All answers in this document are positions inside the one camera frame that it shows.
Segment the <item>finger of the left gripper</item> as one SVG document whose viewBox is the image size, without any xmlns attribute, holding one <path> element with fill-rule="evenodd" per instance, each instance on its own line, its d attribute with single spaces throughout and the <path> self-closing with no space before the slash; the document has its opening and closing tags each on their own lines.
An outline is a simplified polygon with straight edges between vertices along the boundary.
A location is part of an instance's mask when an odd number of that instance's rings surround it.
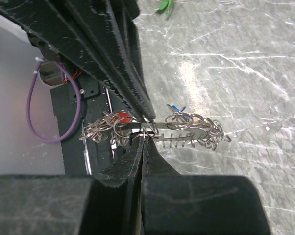
<svg viewBox="0 0 295 235">
<path fill-rule="evenodd" d="M 73 12 L 69 10 L 68 2 L 69 0 L 0 0 L 0 14 L 56 49 L 71 63 L 113 91 L 136 117 L 142 118 L 116 92 L 118 87 L 113 72 L 78 25 Z M 122 2 L 131 17 L 131 25 L 136 27 L 133 21 L 140 13 L 137 2 Z M 134 56 L 140 55 L 137 29 L 129 33 L 131 51 Z"/>
<path fill-rule="evenodd" d="M 110 0 L 71 0 L 69 10 L 86 33 L 95 50 L 110 67 L 118 87 L 117 93 L 134 112 L 148 120 L 155 119 L 155 111 L 147 94 L 141 68 L 141 56 L 130 48 L 131 25 L 124 3 Z"/>
</svg>

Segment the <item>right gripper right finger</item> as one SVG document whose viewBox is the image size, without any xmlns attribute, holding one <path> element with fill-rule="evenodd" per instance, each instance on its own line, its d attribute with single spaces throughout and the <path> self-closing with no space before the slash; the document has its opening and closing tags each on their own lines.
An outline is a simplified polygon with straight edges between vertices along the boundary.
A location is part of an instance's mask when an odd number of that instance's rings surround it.
<svg viewBox="0 0 295 235">
<path fill-rule="evenodd" d="M 269 235 L 255 185 L 244 176 L 182 175 L 143 148 L 142 217 L 147 235 Z"/>
</svg>

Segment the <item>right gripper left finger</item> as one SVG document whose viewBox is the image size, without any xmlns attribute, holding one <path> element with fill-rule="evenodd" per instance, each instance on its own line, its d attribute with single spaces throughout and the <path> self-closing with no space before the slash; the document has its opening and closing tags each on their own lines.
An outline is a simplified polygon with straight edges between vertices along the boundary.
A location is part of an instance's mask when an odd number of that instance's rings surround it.
<svg viewBox="0 0 295 235">
<path fill-rule="evenodd" d="M 138 235 L 144 141 L 94 176 L 0 176 L 0 235 Z"/>
</svg>

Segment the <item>large metal keyring with keys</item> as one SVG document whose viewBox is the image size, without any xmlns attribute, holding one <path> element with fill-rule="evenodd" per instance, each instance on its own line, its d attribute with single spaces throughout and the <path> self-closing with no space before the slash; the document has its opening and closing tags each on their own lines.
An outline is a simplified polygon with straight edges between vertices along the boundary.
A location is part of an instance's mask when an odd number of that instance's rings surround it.
<svg viewBox="0 0 295 235">
<path fill-rule="evenodd" d="M 111 145 L 125 147 L 131 140 L 142 137 L 160 142 L 163 147 L 177 148 L 187 144 L 194 147 L 199 144 L 212 150 L 216 150 L 221 141 L 232 141 L 217 120 L 197 113 L 171 111 L 163 122 L 149 121 L 146 118 L 139 121 L 135 118 L 131 123 L 118 123 L 113 118 L 115 112 L 105 112 L 103 117 L 88 123 L 79 139 L 90 139 L 95 143 L 110 140 Z M 187 116 L 188 121 L 184 121 L 183 116 Z"/>
</svg>

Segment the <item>red key tag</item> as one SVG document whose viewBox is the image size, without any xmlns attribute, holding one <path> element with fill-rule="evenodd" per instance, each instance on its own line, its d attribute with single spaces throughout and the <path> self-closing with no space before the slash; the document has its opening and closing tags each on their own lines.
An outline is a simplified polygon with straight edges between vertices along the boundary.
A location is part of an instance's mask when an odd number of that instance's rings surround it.
<svg viewBox="0 0 295 235">
<path fill-rule="evenodd" d="M 116 111 L 113 114 L 113 118 L 117 120 L 118 123 L 131 123 L 136 120 L 135 117 L 127 111 Z"/>
</svg>

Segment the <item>blue key tag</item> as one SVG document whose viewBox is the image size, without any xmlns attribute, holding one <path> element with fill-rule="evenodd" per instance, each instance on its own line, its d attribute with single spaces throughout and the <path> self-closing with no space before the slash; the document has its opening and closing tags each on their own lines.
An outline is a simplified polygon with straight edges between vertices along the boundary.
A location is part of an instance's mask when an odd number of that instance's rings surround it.
<svg viewBox="0 0 295 235">
<path fill-rule="evenodd" d="M 167 106 L 169 107 L 169 109 L 173 112 L 173 113 L 183 113 L 184 110 L 186 109 L 186 106 L 183 106 L 181 109 L 177 108 L 175 105 L 170 105 L 167 104 Z M 182 119 L 184 121 L 188 121 L 188 117 L 187 116 L 183 116 Z"/>
</svg>

